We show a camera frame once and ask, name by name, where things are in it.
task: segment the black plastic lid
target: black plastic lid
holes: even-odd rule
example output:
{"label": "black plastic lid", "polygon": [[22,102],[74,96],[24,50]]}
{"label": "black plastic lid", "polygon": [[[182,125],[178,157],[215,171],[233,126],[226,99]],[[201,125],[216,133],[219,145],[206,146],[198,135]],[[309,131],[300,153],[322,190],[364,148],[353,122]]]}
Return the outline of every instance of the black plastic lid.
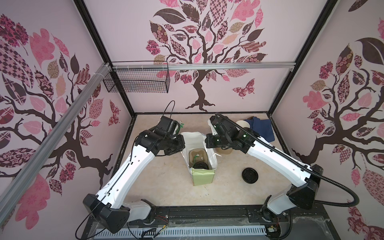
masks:
{"label": "black plastic lid", "polygon": [[197,162],[195,165],[193,165],[194,169],[207,169],[208,170],[208,165],[205,162]]}
{"label": "black plastic lid", "polygon": [[256,170],[250,167],[243,170],[242,177],[245,182],[250,184],[255,183],[259,179],[259,175]]}

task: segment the blue cloth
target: blue cloth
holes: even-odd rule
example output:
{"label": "blue cloth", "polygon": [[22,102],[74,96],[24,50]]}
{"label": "blue cloth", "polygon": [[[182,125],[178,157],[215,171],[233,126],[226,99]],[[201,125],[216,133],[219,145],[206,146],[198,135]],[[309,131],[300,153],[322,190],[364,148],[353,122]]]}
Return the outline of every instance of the blue cloth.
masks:
{"label": "blue cloth", "polygon": [[245,119],[244,121],[249,123],[250,129],[260,134],[260,136],[265,138],[268,142],[273,142],[275,140],[270,119],[260,120],[257,117],[253,117],[251,120]]}

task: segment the wire mesh basket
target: wire mesh basket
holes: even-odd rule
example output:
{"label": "wire mesh basket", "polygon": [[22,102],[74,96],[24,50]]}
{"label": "wire mesh basket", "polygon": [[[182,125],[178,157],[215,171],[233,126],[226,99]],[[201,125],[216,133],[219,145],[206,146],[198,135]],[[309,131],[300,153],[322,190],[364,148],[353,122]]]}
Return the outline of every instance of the wire mesh basket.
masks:
{"label": "wire mesh basket", "polygon": [[155,65],[130,65],[113,69],[104,78],[105,87],[109,93],[168,93],[168,63],[154,62]]}

